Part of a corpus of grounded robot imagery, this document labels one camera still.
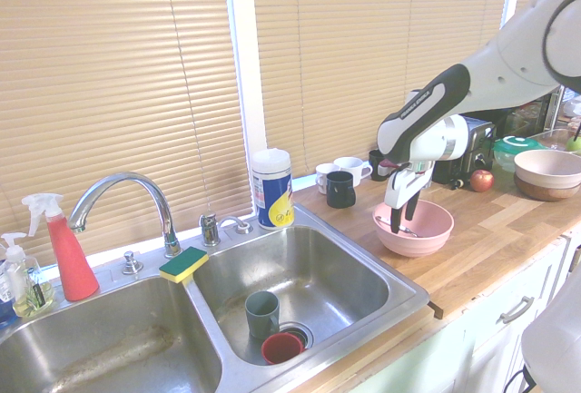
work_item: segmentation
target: chrome faucet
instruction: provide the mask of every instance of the chrome faucet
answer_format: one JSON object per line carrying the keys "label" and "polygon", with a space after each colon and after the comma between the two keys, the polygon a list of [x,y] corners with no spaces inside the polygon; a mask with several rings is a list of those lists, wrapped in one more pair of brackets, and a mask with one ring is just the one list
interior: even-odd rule
{"label": "chrome faucet", "polygon": [[172,215],[170,214],[170,206],[167,203],[165,196],[163,196],[163,193],[157,184],[152,182],[149,178],[135,172],[114,173],[91,186],[74,206],[73,212],[71,213],[71,216],[69,216],[69,228],[75,232],[84,231],[87,214],[89,214],[89,211],[97,199],[111,186],[125,180],[141,184],[145,190],[152,195],[160,220],[162,221],[165,257],[170,259],[178,255],[182,251],[182,248],[180,247],[180,242],[175,235]]}
{"label": "chrome faucet", "polygon": [[248,222],[244,222],[238,219],[236,216],[226,216],[224,219],[217,223],[216,213],[209,212],[208,214],[203,214],[200,216],[200,227],[202,228],[203,244],[205,246],[216,246],[220,243],[220,236],[218,235],[218,229],[226,221],[235,221],[236,232],[238,234],[248,234],[252,231],[252,226]]}

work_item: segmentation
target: sink basin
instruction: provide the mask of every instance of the sink basin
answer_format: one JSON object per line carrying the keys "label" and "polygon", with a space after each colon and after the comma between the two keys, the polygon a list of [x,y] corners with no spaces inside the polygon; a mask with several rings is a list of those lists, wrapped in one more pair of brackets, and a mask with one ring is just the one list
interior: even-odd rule
{"label": "sink basin", "polygon": [[0,345],[10,393],[213,392],[221,375],[184,287],[162,278],[23,323]]}
{"label": "sink basin", "polygon": [[212,255],[194,274],[232,350],[267,363],[249,333],[244,301],[257,290],[279,297],[281,329],[300,334],[307,349],[381,308],[389,285],[320,231],[294,226]]}
{"label": "sink basin", "polygon": [[[160,277],[164,249],[97,268],[101,289],[0,330],[0,391],[9,393],[284,393],[428,303],[413,281],[301,206],[286,229],[220,229],[193,278]],[[203,248],[201,236],[181,242]],[[267,366],[244,301],[270,290],[281,330],[306,350]]]}

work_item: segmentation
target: red spray bottle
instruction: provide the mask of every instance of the red spray bottle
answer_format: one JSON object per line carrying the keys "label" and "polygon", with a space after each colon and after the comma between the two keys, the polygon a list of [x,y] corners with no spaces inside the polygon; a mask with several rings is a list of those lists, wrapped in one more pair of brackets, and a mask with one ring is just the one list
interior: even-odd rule
{"label": "red spray bottle", "polygon": [[63,283],[64,297],[69,301],[84,300],[99,289],[99,282],[58,206],[62,199],[63,195],[56,193],[37,193],[22,199],[22,204],[27,205],[31,213],[28,235],[34,236],[40,217],[44,214]]}

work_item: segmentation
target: white robot link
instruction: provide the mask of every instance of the white robot link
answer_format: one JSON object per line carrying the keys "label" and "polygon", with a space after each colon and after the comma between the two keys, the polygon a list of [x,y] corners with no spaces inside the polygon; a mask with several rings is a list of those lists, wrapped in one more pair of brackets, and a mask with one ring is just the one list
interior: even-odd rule
{"label": "white robot link", "polygon": [[378,131],[379,150],[400,165],[385,203],[391,229],[411,220],[434,161],[465,151],[468,126],[458,113],[515,107],[563,84],[581,93],[581,0],[531,0],[482,49],[434,78]]}
{"label": "white robot link", "polygon": [[[581,93],[581,0],[531,0],[486,46],[388,116],[378,145],[400,165],[385,196],[392,231],[404,205],[413,217],[433,162],[465,152],[468,127],[458,113],[518,106],[559,84]],[[527,379],[545,393],[581,391],[581,267],[527,327],[522,351]]]}

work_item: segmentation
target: soap dispenser pump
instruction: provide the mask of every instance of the soap dispenser pump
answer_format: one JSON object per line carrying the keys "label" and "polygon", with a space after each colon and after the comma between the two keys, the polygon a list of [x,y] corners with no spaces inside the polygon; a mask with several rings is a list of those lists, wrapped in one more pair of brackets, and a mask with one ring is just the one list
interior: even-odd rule
{"label": "soap dispenser pump", "polygon": [[14,299],[14,311],[21,318],[32,318],[53,303],[54,290],[44,277],[34,257],[15,244],[15,239],[26,237],[23,232],[9,232],[1,236],[6,243],[6,274]]}

